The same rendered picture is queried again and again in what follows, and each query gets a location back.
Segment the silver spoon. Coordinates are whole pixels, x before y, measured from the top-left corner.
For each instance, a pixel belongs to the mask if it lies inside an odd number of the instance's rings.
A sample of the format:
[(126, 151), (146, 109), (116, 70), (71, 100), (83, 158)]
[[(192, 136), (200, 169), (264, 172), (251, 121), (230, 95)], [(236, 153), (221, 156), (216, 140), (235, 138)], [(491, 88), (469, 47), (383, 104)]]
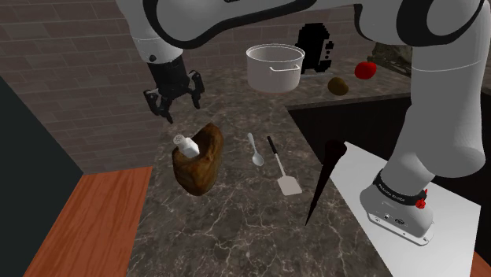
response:
[(248, 140), (249, 140), (249, 143), (250, 145), (252, 146), (253, 148), (253, 157), (252, 157), (252, 161), (253, 163), (256, 165), (256, 166), (262, 166), (264, 164), (264, 159), (263, 157), (258, 153), (257, 151), (257, 148), (256, 148), (256, 144), (255, 144), (255, 141), (254, 141), (254, 137), (253, 137), (253, 134), (252, 133), (248, 133), (247, 134), (247, 137), (248, 137)]

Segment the white cooking pot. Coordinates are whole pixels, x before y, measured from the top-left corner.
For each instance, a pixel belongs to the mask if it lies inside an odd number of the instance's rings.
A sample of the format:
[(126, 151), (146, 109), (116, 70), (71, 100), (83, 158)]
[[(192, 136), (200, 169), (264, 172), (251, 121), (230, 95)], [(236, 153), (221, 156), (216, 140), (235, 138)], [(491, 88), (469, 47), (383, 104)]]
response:
[(294, 90), (301, 78), (305, 52), (296, 46), (269, 43), (246, 52), (247, 80), (254, 90), (281, 94)]

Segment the black-handled silver spatula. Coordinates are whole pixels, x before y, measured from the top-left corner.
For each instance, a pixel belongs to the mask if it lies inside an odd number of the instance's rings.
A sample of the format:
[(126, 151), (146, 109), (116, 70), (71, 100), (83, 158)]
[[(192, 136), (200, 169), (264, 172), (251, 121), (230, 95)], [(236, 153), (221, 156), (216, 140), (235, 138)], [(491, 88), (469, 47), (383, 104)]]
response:
[(278, 178), (278, 180), (277, 180), (278, 185), (280, 186), (282, 193), (285, 196), (301, 194), (302, 189), (301, 189), (298, 181), (293, 176), (289, 176), (286, 174), (285, 169), (282, 166), (282, 162), (279, 159), (278, 151), (277, 151), (275, 144), (273, 143), (271, 137), (268, 136), (267, 140), (268, 140), (268, 143), (271, 147), (273, 154), (275, 155), (275, 159), (277, 160), (280, 172), (282, 173), (282, 176), (280, 178)]

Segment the red tomato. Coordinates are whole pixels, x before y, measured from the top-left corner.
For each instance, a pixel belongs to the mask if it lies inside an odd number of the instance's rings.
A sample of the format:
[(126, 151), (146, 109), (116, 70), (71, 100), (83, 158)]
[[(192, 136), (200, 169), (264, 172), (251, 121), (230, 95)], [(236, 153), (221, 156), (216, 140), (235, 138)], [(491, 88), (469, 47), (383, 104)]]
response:
[(377, 71), (377, 65), (371, 61), (362, 61), (354, 69), (354, 75), (358, 79), (370, 79)]

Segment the brown kiwi fruit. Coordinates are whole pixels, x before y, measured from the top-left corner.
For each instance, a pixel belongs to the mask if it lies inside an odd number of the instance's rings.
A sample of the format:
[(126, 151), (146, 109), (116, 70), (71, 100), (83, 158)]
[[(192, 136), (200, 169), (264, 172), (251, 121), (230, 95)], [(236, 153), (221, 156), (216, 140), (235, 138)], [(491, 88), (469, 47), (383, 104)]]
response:
[(329, 92), (334, 95), (342, 96), (349, 92), (349, 87), (342, 78), (333, 77), (327, 84)]

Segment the white salt shaker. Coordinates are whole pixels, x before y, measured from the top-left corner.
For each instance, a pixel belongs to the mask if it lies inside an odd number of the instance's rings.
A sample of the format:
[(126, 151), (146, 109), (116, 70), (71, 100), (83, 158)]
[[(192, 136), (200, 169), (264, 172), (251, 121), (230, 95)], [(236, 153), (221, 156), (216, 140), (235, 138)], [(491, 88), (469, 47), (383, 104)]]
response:
[(200, 154), (199, 147), (195, 141), (183, 135), (176, 135), (173, 139), (178, 150), (187, 158), (194, 158)]

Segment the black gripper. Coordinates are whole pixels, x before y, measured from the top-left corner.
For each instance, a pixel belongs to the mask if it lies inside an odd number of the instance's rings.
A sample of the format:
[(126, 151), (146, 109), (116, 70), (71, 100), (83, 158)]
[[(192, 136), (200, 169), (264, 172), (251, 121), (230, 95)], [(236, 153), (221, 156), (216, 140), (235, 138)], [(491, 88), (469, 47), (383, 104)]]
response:
[[(157, 88), (144, 90), (143, 95), (154, 115), (162, 116), (170, 124), (173, 124), (173, 119), (169, 112), (172, 100), (184, 94), (191, 95), (196, 109), (201, 108), (199, 101), (201, 94), (205, 92), (201, 74), (195, 70), (191, 70), (187, 75), (181, 55), (170, 62), (163, 64), (148, 63), (147, 65)], [(194, 89), (189, 88), (190, 79), (194, 83)]]

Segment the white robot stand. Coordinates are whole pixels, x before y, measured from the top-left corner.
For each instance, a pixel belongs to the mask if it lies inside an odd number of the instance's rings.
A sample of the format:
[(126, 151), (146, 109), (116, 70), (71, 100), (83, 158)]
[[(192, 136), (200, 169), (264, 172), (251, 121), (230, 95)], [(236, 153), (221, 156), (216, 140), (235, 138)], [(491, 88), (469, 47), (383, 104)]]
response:
[(369, 220), (360, 204), (386, 160), (347, 143), (331, 180), (393, 277), (470, 277), (481, 206), (437, 184), (427, 188), (426, 205), (434, 211), (434, 236), (425, 246), (394, 234)]

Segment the black sink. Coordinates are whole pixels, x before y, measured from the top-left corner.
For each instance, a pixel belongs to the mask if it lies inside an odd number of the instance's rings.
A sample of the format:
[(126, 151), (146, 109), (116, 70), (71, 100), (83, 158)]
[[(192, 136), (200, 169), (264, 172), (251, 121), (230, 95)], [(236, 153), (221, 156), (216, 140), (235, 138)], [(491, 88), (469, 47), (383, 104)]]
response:
[(287, 110), (319, 162), (328, 140), (349, 142), (388, 160), (410, 105), (410, 94), (403, 93), (290, 105)]

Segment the black coffee machine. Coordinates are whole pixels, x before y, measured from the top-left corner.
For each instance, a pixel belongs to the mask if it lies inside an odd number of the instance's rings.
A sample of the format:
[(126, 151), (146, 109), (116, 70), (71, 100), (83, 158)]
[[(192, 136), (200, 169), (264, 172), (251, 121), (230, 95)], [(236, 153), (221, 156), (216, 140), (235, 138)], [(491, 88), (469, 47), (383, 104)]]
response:
[(330, 40), (330, 33), (323, 23), (305, 24), (298, 32), (295, 46), (305, 52), (301, 67), (302, 75), (308, 69), (322, 73), (331, 66), (332, 60), (329, 59), (329, 55), (334, 48), (334, 43)]

